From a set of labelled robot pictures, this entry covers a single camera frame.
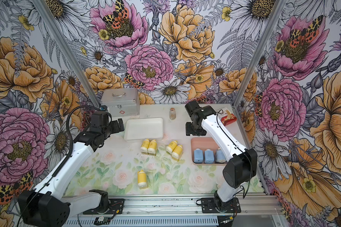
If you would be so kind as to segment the blue pencil sharpener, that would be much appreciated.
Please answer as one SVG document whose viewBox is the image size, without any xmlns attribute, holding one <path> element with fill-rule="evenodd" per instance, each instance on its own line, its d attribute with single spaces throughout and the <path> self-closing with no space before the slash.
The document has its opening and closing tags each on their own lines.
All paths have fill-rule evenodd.
<svg viewBox="0 0 341 227">
<path fill-rule="evenodd" d="M 221 149 L 218 149 L 216 151 L 216 163 L 225 163 L 226 162 L 226 158 L 224 156 L 224 153 Z"/>
<path fill-rule="evenodd" d="M 204 163 L 213 164 L 215 162 L 214 151 L 207 149 L 204 151 Z"/>
<path fill-rule="evenodd" d="M 201 149 L 195 149 L 193 152 L 193 162 L 197 164 L 202 164 L 204 162 L 204 153 Z"/>
</svg>

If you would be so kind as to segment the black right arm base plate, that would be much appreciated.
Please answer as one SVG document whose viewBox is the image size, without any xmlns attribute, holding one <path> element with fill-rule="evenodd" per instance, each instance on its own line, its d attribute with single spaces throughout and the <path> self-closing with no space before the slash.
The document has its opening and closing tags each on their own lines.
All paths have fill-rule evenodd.
<svg viewBox="0 0 341 227">
<path fill-rule="evenodd" d="M 196 200 L 196 205 L 200 206 L 202 213 L 241 213 L 241 206 L 238 198 L 234 197 L 228 202 L 222 202 L 218 198 L 201 198 Z"/>
</svg>

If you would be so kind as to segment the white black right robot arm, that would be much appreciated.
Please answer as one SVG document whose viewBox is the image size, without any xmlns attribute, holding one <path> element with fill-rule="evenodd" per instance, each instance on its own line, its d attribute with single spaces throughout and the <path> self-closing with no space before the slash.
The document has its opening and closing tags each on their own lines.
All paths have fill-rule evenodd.
<svg viewBox="0 0 341 227">
<path fill-rule="evenodd" d="M 194 100 L 187 103 L 185 109 L 191 119 L 186 123 L 186 135 L 211 135 L 225 156 L 224 182 L 214 193 L 214 204 L 218 212 L 227 212 L 236 205 L 235 196 L 239 191 L 243 192 L 243 196 L 248 193 L 250 186 L 243 188 L 242 184 L 250 183 L 256 175 L 257 153 L 237 141 L 222 124 L 219 113 L 211 106 L 200 107 Z"/>
</svg>

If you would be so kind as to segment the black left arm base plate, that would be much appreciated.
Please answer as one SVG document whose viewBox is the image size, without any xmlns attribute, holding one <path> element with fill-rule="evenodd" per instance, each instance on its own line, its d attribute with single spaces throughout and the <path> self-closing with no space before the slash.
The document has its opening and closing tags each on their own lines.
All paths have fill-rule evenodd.
<svg viewBox="0 0 341 227">
<path fill-rule="evenodd" d="M 119 215 L 123 213 L 124 199 L 109 199 L 109 207 L 104 212 L 99 212 L 97 209 L 87 210 L 83 212 L 84 215 Z"/>
</svg>

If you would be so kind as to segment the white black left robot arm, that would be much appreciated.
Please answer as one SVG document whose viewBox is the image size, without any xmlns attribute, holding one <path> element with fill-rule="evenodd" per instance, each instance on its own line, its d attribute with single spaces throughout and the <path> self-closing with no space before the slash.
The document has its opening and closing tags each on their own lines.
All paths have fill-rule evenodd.
<svg viewBox="0 0 341 227">
<path fill-rule="evenodd" d="M 121 118 L 113 120 L 107 111 L 95 111 L 91 124 L 70 139 L 68 153 L 32 190 L 24 190 L 18 197 L 20 220 L 36 227 L 61 227 L 67 219 L 88 210 L 105 213 L 109 210 L 108 193 L 102 190 L 63 199 L 67 186 L 83 163 L 98 149 L 110 135 L 123 132 Z"/>
</svg>

